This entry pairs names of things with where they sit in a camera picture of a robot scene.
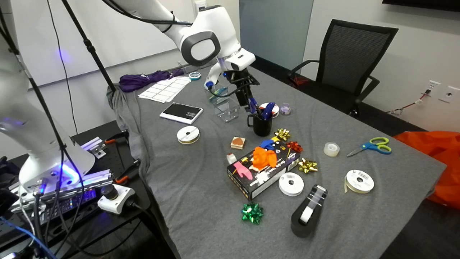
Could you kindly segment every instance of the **black chair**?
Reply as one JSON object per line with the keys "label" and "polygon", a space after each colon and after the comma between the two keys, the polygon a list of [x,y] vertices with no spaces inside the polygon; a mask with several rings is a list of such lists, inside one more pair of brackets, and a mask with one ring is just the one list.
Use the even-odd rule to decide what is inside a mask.
{"label": "black chair", "polygon": [[[371,72],[387,51],[399,28],[333,20],[321,47],[320,60],[305,60],[288,79],[302,92],[353,116],[360,103],[380,83]],[[298,73],[311,61],[320,61],[317,80]]]}

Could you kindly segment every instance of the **wall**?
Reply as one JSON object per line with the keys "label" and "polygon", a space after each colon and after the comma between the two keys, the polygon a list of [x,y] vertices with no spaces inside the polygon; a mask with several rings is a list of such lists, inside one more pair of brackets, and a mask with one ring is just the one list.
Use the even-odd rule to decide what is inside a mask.
{"label": "wall", "polygon": [[295,67],[304,57],[312,5],[314,0],[242,0],[243,47],[284,67]]}
{"label": "wall", "polygon": [[[213,1],[209,1],[209,4],[210,2],[220,2],[222,5],[225,5],[229,10],[230,17],[236,24],[236,30],[238,31],[241,30],[238,1],[213,0]],[[184,63],[180,53],[177,50],[172,50],[161,54],[156,54],[146,59],[110,67],[108,73],[111,74],[114,82],[118,82],[118,77],[127,73],[156,72],[159,69],[176,67],[179,66],[179,63]],[[69,83],[74,95],[77,122],[81,132],[115,119],[115,115],[108,106],[108,102],[105,99],[107,82],[104,80],[100,72],[92,72],[82,76],[71,77]],[[45,95],[45,99],[55,119],[71,135],[74,135],[75,131],[74,131],[74,123],[71,118],[68,89],[65,82],[61,80],[61,82],[49,83],[42,86],[41,89]],[[35,105],[39,105],[34,92],[29,92],[29,97]],[[0,156],[8,155],[13,158],[25,152],[26,151],[23,146],[18,145],[15,141],[0,133]]]}
{"label": "wall", "polygon": [[[381,83],[366,99],[383,110],[419,99],[429,80],[460,87],[460,13],[387,5],[381,0],[318,0],[314,4],[305,59],[318,59],[333,18],[399,27],[394,41],[374,70]],[[400,118],[435,131],[460,131],[460,95],[452,103],[437,99],[407,108]]]}

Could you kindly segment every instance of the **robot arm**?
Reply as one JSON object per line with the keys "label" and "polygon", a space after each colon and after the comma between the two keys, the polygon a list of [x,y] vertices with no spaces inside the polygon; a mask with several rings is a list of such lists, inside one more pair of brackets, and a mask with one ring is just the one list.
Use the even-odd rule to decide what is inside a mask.
{"label": "robot arm", "polygon": [[[61,162],[61,149],[57,135],[44,110],[28,99],[28,76],[19,60],[6,49],[0,47],[0,132],[16,139],[28,148],[29,158],[21,168],[22,187],[34,192],[44,181],[57,184]],[[69,155],[81,172],[88,172],[95,156],[75,143],[58,125],[58,131]]]}
{"label": "robot arm", "polygon": [[252,96],[249,86],[258,80],[248,73],[256,56],[242,47],[228,10],[222,5],[202,7],[196,20],[179,21],[159,0],[104,0],[114,10],[147,23],[173,38],[184,60],[193,66],[203,66],[216,60],[205,86],[212,89],[220,74],[238,85],[238,97],[248,106]]}

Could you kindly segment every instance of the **ribbon spool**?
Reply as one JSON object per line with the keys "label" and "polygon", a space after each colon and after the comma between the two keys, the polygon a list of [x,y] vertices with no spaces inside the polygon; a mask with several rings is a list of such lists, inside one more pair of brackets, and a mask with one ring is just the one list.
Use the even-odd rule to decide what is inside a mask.
{"label": "ribbon spool", "polygon": [[361,169],[351,169],[345,175],[345,192],[351,190],[354,192],[370,192],[374,188],[374,179],[370,174]]}
{"label": "ribbon spool", "polygon": [[327,154],[328,156],[337,156],[337,155],[340,154],[341,148],[340,148],[340,145],[335,143],[335,142],[327,142],[324,151],[325,151],[325,154]]}
{"label": "ribbon spool", "polygon": [[297,197],[304,191],[304,179],[295,172],[285,172],[279,177],[279,188],[285,195]]}
{"label": "ribbon spool", "polygon": [[184,126],[177,132],[177,139],[183,145],[197,142],[200,138],[200,129],[197,126]]}
{"label": "ribbon spool", "polygon": [[189,73],[190,80],[200,80],[202,73],[200,72],[192,72]]}

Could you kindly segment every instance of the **gray tablecloth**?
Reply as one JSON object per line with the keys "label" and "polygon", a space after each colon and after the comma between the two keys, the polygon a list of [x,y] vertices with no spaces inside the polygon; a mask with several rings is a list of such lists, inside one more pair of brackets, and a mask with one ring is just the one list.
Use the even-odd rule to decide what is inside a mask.
{"label": "gray tablecloth", "polygon": [[[391,155],[366,151],[347,158],[347,152],[384,133],[259,70],[251,72],[261,80],[259,86],[252,87],[261,103],[275,100],[294,106],[292,115],[274,119],[274,132],[289,129],[292,139],[304,146],[302,156],[318,161],[321,167],[320,172],[299,172],[305,179],[299,197],[287,197],[278,182],[262,192],[256,198],[265,208],[259,226],[242,221],[241,210],[248,200],[226,175],[228,152],[241,156],[266,139],[246,125],[245,110],[226,123],[209,103],[203,79],[190,83],[174,100],[203,106],[205,112],[195,122],[200,128],[199,142],[182,145],[176,135],[184,123],[159,116],[169,103],[140,99],[137,95],[141,90],[130,95],[118,90],[113,97],[114,110],[131,132],[133,152],[144,161],[144,178],[180,256],[380,257],[412,218],[445,165],[391,136]],[[230,149],[233,136],[248,138],[243,151]],[[341,154],[327,156],[325,142],[337,142]],[[344,191],[345,174],[354,168],[374,178],[373,192]],[[330,192],[317,231],[301,238],[291,230],[291,215],[314,184],[322,184]]]}

